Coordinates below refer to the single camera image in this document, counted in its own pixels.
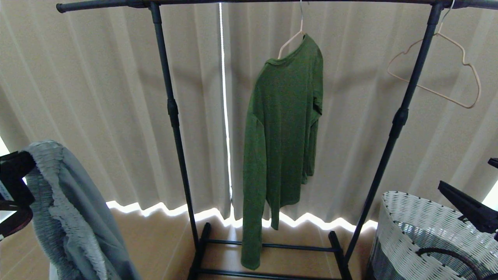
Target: gray jacket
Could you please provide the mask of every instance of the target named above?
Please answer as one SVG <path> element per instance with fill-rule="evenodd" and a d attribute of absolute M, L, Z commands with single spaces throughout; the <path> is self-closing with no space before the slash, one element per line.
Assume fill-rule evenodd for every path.
<path fill-rule="evenodd" d="M 38 241 L 61 280 L 140 280 L 106 202 L 74 155 L 46 140 L 24 149 Z"/>

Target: green shirt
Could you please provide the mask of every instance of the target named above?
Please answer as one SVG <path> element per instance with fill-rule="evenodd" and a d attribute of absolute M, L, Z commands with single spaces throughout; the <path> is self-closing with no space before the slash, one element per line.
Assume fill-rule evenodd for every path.
<path fill-rule="evenodd" d="M 259 267 L 265 199 L 277 230 L 280 207 L 297 203 L 301 184 L 313 175 L 322 97 L 322 53 L 309 35 L 288 56 L 269 59 L 259 74 L 244 143 L 241 263 L 246 268 Z"/>

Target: curtain fold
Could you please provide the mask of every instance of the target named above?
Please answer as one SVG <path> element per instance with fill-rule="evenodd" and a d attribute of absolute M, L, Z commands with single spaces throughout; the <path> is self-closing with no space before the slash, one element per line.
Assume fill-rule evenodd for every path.
<path fill-rule="evenodd" d="M 388 139 L 394 114 L 407 84 L 386 72 L 397 53 L 423 37 L 428 5 L 352 2 L 303 2 L 304 31 L 324 57 L 323 116 L 315 174 L 302 186 L 301 201 L 282 212 L 293 219 L 309 212 L 326 222 L 343 217 L 355 223 Z M 225 52 L 233 202 L 242 217 L 242 158 L 246 110 L 252 85 L 265 61 L 299 30 L 299 3 L 224 4 Z M 467 49 L 467 61 L 483 82 L 481 101 L 472 110 L 431 93 L 415 92 L 408 122 L 396 144 L 373 207 L 376 216 L 384 191 L 400 190 L 444 202 L 437 190 L 445 180 L 483 199 L 498 179 L 487 159 L 496 145 L 497 82 L 494 78 L 498 36 L 494 11 L 453 10 L 443 33 Z M 291 43 L 285 55 L 299 44 Z M 420 46 L 393 63 L 409 78 Z M 461 66 L 460 50 L 434 38 L 420 84 L 464 103 L 477 86 L 470 69 Z"/>
<path fill-rule="evenodd" d="M 54 139 L 107 201 L 185 204 L 150 11 L 59 14 L 56 1 L 2 1 L 0 133 L 11 150 Z M 230 213 L 219 7 L 161 7 L 197 212 Z"/>

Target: wicker basket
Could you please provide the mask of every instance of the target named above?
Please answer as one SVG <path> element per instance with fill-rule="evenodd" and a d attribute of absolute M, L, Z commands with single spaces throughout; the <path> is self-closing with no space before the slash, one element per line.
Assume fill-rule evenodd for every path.
<path fill-rule="evenodd" d="M 386 192 L 382 198 L 370 259 L 375 279 L 478 279 L 472 268 L 483 277 L 498 273 L 498 242 L 458 220 L 460 212 L 403 192 Z M 419 256 L 421 248 L 449 250 L 467 264 L 441 253 Z"/>

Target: brown floor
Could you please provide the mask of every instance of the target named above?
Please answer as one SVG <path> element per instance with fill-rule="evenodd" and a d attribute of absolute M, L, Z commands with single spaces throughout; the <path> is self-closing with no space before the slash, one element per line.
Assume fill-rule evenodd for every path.
<path fill-rule="evenodd" d="M 125 239 L 133 263 L 144 280 L 183 280 L 194 256 L 192 233 L 188 215 L 168 217 L 162 211 L 143 217 L 139 212 L 124 214 L 112 210 Z M 198 222 L 198 230 L 206 222 L 213 226 L 211 238 L 241 239 L 241 228 L 224 227 L 215 217 Z M 342 246 L 347 245 L 351 233 L 337 228 Z M 296 228 L 285 223 L 280 230 L 264 229 L 265 242 L 292 245 L 329 246 L 328 231 L 311 222 Z M 360 238 L 350 261 L 353 279 L 360 280 L 368 261 L 374 229 Z M 0 280 L 48 279 L 49 261 L 42 252 L 31 225 L 0 243 Z M 204 268 L 247 271 L 240 265 L 240 247 L 210 245 L 203 262 Z M 264 248 L 258 272 L 288 275 L 340 278 L 332 253 Z M 243 279 L 204 275 L 200 280 Z"/>

